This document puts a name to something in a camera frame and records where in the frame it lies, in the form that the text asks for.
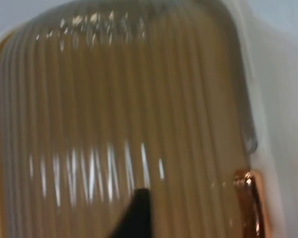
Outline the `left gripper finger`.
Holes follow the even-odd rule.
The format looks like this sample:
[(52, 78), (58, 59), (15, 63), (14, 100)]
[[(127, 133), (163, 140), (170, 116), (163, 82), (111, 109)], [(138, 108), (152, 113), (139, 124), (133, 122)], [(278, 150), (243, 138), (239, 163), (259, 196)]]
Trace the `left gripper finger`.
[(110, 238), (151, 238), (151, 195), (146, 188), (136, 189), (132, 200)]

